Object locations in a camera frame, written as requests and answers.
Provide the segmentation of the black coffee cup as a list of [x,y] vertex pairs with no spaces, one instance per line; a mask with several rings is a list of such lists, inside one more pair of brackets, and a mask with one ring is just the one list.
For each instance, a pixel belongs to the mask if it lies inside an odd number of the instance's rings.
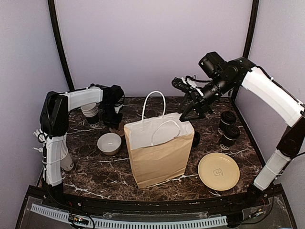
[[238,138],[228,138],[225,135],[221,137],[220,148],[222,150],[230,150]]
[[220,119],[220,122],[219,122],[219,127],[218,127],[218,133],[219,134],[223,134],[224,132],[224,128],[228,125],[233,125],[235,124],[236,121],[224,121],[223,119]]

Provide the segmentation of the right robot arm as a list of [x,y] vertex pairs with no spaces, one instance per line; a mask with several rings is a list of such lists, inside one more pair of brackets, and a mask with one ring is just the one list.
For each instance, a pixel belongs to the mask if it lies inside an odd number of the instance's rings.
[[232,89],[243,87],[273,108],[287,124],[275,152],[254,179],[254,188],[243,197],[243,203],[253,207],[262,198],[260,190],[267,189],[300,154],[305,139],[305,105],[247,58],[227,62],[217,52],[209,52],[199,61],[199,66],[210,78],[205,86],[199,87],[199,80],[190,76],[172,80],[172,86],[185,94],[178,108],[180,121],[205,118],[207,113],[213,112],[210,105],[214,101]]

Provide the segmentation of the stack of paper cups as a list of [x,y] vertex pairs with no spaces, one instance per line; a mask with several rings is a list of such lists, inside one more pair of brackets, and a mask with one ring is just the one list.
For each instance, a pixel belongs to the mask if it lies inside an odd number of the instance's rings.
[[98,114],[98,106],[96,103],[81,106],[81,111],[84,114],[91,128],[96,128],[99,126],[100,121]]

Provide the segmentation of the brown paper bag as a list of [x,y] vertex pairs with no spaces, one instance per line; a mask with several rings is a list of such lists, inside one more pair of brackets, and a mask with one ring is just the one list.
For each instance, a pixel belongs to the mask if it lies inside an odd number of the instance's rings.
[[138,188],[149,187],[185,173],[194,128],[179,113],[163,113],[124,125],[132,174]]

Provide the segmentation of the cardboard cup carrier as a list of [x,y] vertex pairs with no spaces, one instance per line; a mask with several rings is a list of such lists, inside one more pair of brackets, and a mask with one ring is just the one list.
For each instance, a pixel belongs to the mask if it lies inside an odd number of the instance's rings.
[[109,131],[111,133],[119,135],[120,137],[124,136],[124,129],[123,128],[119,128],[119,129],[109,128]]

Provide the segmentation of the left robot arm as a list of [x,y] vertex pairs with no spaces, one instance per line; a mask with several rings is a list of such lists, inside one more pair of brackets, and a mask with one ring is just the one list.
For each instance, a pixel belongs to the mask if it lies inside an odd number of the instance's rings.
[[43,144],[43,180],[49,187],[62,183],[61,170],[73,168],[66,145],[70,111],[86,105],[100,105],[102,115],[98,117],[105,126],[117,130],[122,121],[121,109],[124,102],[123,89],[91,84],[89,87],[69,92],[47,93],[40,114],[39,130],[35,135]]

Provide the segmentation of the stack of black lids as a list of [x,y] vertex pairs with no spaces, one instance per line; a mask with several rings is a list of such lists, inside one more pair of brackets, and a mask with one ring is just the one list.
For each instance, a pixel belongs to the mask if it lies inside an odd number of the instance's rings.
[[194,137],[193,137],[192,147],[196,147],[200,143],[200,138],[201,138],[201,135],[197,131],[195,131],[194,132]]

